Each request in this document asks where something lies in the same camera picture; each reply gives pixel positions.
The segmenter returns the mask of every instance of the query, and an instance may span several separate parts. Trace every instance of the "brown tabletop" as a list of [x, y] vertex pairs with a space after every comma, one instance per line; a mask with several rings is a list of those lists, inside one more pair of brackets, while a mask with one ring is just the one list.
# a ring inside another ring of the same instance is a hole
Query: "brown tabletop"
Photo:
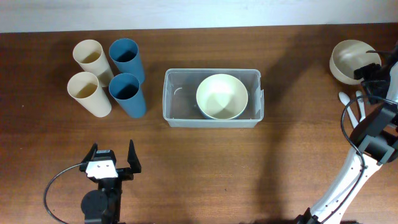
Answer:
[[[96, 118], [67, 93], [68, 79], [82, 71], [72, 50], [95, 39], [108, 56], [121, 37], [139, 44], [148, 110], [131, 119], [109, 97], [112, 112]], [[295, 218], [326, 192], [349, 149], [338, 92], [354, 96], [359, 86], [341, 84], [329, 70], [331, 51], [346, 39], [390, 50], [398, 24], [0, 34], [0, 222], [55, 223], [42, 201], [48, 181], [94, 142], [126, 167], [130, 139], [142, 173], [123, 183], [121, 221]], [[162, 116], [169, 68], [258, 69], [264, 119], [252, 129], [170, 128]], [[351, 132], [348, 120], [346, 127]], [[396, 223], [397, 170], [398, 162], [383, 166], [343, 219]], [[49, 190], [49, 207], [68, 223], [83, 223], [81, 200], [95, 188], [71, 170]]]

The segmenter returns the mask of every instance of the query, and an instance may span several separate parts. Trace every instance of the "white spoon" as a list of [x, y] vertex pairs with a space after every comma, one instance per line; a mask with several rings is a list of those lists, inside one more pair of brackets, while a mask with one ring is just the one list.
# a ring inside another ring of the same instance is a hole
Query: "white spoon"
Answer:
[[[356, 97], [362, 96], [362, 92], [358, 90], [358, 91], [355, 92], [355, 95], [356, 95]], [[359, 110], [361, 111], [361, 119], [359, 119], [359, 122], [361, 122], [366, 117], [366, 115], [365, 115], [365, 104], [363, 103], [363, 98], [362, 99], [358, 99], [358, 105], [359, 105]]]
[[[346, 106], [349, 103], [349, 96], [343, 92], [338, 93], [338, 98], [340, 98], [340, 101]], [[350, 107], [347, 108], [348, 116], [351, 120], [351, 124], [355, 128], [358, 125], [358, 121], [356, 120], [353, 111], [351, 110]]]

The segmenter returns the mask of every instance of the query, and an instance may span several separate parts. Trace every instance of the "wooden table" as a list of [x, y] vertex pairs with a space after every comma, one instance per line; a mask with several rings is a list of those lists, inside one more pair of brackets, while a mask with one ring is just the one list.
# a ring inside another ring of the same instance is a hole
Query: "wooden table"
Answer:
[[[109, 97], [112, 112], [96, 118], [68, 96], [68, 79], [81, 71], [72, 50], [95, 39], [108, 52], [121, 37], [139, 44], [148, 111], [131, 119]], [[1, 222], [55, 223], [42, 202], [48, 181], [80, 162], [95, 141], [126, 167], [130, 139], [142, 173], [123, 183], [124, 222], [295, 218], [325, 193], [349, 149], [337, 94], [353, 96], [358, 86], [339, 83], [328, 66], [346, 39], [390, 50], [398, 24], [0, 34]], [[264, 119], [253, 129], [170, 128], [162, 117], [169, 68], [258, 69]], [[394, 162], [376, 173], [344, 220], [396, 223], [397, 169]], [[50, 189], [49, 207], [83, 223], [81, 199], [95, 188], [77, 169], [67, 172]]]

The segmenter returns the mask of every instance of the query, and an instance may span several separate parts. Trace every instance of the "gray bin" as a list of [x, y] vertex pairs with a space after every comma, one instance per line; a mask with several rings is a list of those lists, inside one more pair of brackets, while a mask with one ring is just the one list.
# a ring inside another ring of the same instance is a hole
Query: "gray bin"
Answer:
[[[206, 119], [200, 113], [196, 93], [199, 84], [210, 75], [228, 74], [238, 78], [249, 93], [243, 114], [236, 119]], [[181, 128], [253, 128], [264, 117], [264, 90], [261, 74], [255, 69], [171, 68], [163, 87], [163, 117], [171, 127]]]

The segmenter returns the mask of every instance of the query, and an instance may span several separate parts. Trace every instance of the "white bowl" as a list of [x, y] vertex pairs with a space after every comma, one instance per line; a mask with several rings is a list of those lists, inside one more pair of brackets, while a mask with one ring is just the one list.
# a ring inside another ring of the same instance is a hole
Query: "white bowl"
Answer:
[[197, 90], [199, 109], [211, 119], [237, 118], [243, 113], [248, 101], [246, 87], [232, 75], [216, 74], [207, 77]]
[[354, 71], [370, 63], [381, 65], [379, 54], [366, 53], [374, 50], [369, 44], [359, 40], [344, 40], [333, 49], [329, 67], [334, 77], [342, 83], [358, 85], [363, 81], [354, 79]]

